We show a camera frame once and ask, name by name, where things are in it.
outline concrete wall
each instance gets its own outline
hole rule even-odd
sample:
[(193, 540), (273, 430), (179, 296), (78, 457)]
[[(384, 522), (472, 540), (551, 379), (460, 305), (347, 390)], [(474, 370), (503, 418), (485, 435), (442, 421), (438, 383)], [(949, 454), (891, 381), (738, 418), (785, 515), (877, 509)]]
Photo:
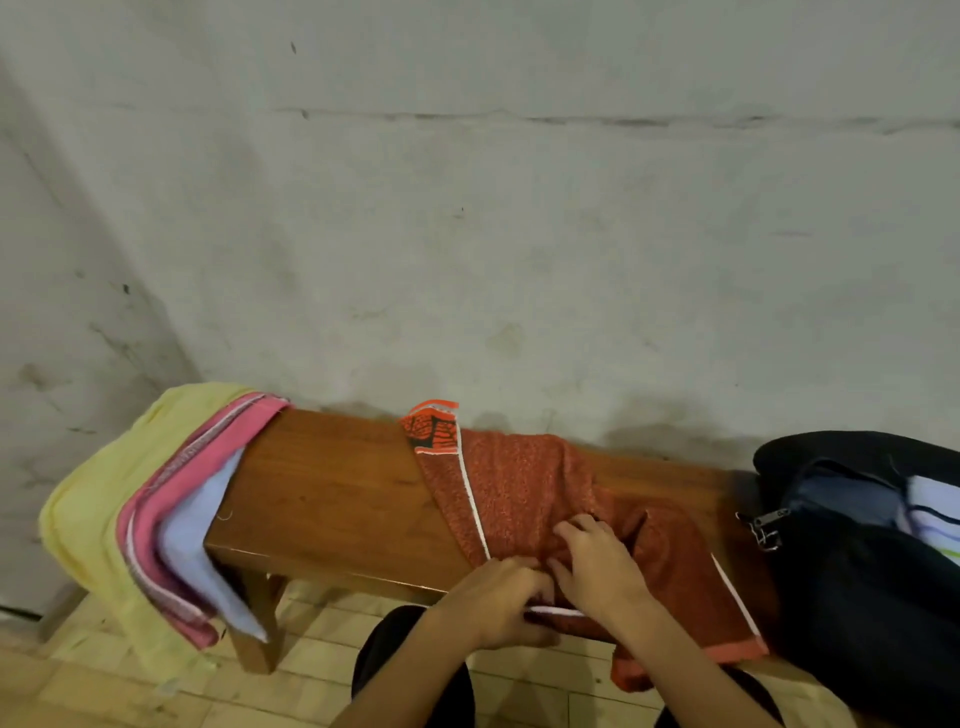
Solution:
[(6, 0), (203, 376), (722, 465), (960, 447), (960, 6)]
[(0, 105), (0, 606), (44, 615), (69, 582), (43, 501), (196, 374), (2, 67)]

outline backpack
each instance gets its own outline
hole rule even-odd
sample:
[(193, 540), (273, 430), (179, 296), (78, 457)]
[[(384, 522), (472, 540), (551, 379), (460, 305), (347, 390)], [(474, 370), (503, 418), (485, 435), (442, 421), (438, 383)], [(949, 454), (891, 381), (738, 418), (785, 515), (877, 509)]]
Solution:
[(912, 475), (960, 487), (960, 453), (823, 431), (767, 443), (754, 466), (767, 513), (749, 525), (780, 596), (783, 656), (863, 713), (904, 728), (960, 725), (960, 567), (895, 527), (798, 502), (812, 473), (900, 499)]

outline orange patterned towel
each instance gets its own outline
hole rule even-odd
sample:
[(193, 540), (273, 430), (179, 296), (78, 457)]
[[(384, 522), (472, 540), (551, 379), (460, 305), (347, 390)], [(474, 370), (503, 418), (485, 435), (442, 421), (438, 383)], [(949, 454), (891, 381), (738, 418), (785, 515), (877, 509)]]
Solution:
[[(427, 487), (476, 567), (489, 558), (548, 556), (570, 565), (553, 526), (578, 513), (609, 523), (633, 554), (651, 593), (707, 655), (733, 663), (768, 654), (703, 534), (669, 500), (623, 497), (598, 487), (587, 462), (554, 435), (505, 435), (460, 428), (457, 402), (430, 400), (400, 422)], [(568, 602), (559, 598), (558, 604)], [(610, 641), (585, 617), (543, 616), (566, 634)], [(611, 679), (627, 692), (648, 690), (643, 668), (618, 645)]]

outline wooden bench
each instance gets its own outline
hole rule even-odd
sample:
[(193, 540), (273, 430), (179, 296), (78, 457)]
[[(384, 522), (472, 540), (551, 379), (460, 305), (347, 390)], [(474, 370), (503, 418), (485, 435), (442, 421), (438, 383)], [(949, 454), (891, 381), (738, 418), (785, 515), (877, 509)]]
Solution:
[[(734, 517), (733, 473), (584, 455), (602, 486), (680, 503), (776, 642), (777, 597)], [(230, 631), (249, 672), (276, 668), (276, 604), (288, 579), (432, 604), (469, 572), (399, 425), (307, 410), (282, 412), (248, 446), (205, 543), (270, 634), (264, 644)]]

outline pink towel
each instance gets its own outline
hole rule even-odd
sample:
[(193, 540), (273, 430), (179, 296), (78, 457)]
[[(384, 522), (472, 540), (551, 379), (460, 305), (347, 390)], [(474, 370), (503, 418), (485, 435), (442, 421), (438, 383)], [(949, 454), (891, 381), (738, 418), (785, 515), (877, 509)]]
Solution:
[(217, 642), (208, 623), (214, 610), (157, 555), (156, 530), (185, 497), (217, 473), (288, 402), (250, 393), (207, 420), (167, 463), (124, 504), (116, 539), (133, 580), (160, 613), (199, 649)]

